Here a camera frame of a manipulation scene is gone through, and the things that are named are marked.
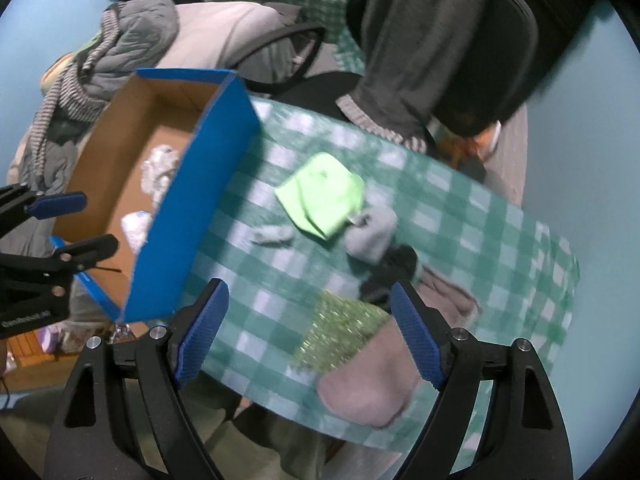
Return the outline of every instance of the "cardboard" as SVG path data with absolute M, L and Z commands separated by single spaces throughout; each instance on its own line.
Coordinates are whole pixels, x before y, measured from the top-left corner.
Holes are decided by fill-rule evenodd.
M 142 69 L 95 125 L 68 191 L 88 198 L 81 213 L 60 217 L 54 244 L 104 233 L 118 252 L 79 275 L 94 300 L 119 322 L 172 314 L 202 235 L 259 121 L 242 82 L 226 70 Z M 168 144 L 180 165 L 136 257 L 120 227 L 127 213 L 152 211 L 140 165 Z

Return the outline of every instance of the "black sock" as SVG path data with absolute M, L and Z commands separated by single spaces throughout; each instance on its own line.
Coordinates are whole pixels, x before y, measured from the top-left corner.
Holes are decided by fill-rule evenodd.
M 360 297 L 365 303 L 372 303 L 389 312 L 389 294 L 398 280 L 410 280 L 418 265 L 418 256 L 412 247 L 401 245 L 389 247 L 380 263 L 375 266 L 369 279 L 360 285 Z

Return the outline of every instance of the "pink sock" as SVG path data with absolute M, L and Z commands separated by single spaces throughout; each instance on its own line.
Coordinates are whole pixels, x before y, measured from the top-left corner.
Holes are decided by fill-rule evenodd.
M 414 359 L 391 319 L 347 364 L 320 379 L 318 395 L 341 418 L 383 428 L 409 404 L 419 381 Z
M 478 314 L 478 302 L 468 290 L 427 266 L 417 292 L 426 306 L 440 311 L 450 327 L 466 327 Z

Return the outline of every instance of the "gray sock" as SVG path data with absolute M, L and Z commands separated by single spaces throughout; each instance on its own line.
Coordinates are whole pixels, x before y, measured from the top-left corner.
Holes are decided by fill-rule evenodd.
M 251 241 L 258 245 L 281 244 L 293 239 L 293 227 L 289 225 L 263 225 L 251 231 Z
M 390 207 L 374 206 L 351 221 L 354 225 L 343 238 L 347 254 L 368 264 L 377 264 L 391 243 L 398 216 Z

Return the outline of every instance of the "office chair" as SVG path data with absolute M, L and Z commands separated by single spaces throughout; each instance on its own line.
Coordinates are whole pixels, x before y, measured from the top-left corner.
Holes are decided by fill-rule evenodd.
M 349 0 L 346 8 L 347 26 L 358 45 L 366 5 L 367 0 Z M 316 40 L 291 78 L 274 84 L 246 80 L 247 88 L 270 94 L 282 103 L 347 121 L 335 100 L 355 88 L 361 76 L 327 72 L 305 78 L 324 38 L 325 29 L 319 25 L 294 25 L 266 34 L 239 50 L 228 68 L 236 68 L 274 41 L 301 32 L 315 33 Z M 488 0 L 468 53 L 433 115 L 462 137 L 476 136 L 495 121 L 507 120 L 522 104 L 514 99 L 515 91 L 529 69 L 537 41 L 536 19 L 524 0 Z

